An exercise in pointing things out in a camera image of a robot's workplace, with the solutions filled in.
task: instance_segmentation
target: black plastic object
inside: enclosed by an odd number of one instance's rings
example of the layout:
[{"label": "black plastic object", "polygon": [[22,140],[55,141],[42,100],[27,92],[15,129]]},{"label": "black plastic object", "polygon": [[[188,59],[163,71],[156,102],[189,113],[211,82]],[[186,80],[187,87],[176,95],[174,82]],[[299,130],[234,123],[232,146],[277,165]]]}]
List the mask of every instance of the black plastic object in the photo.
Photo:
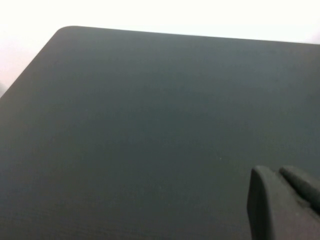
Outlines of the black plastic object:
[{"label": "black plastic object", "polygon": [[319,196],[319,181],[296,167],[255,167],[247,202],[252,240],[318,240]]},{"label": "black plastic object", "polygon": [[250,239],[253,166],[320,175],[320,46],[66,27],[0,99],[3,239]]}]

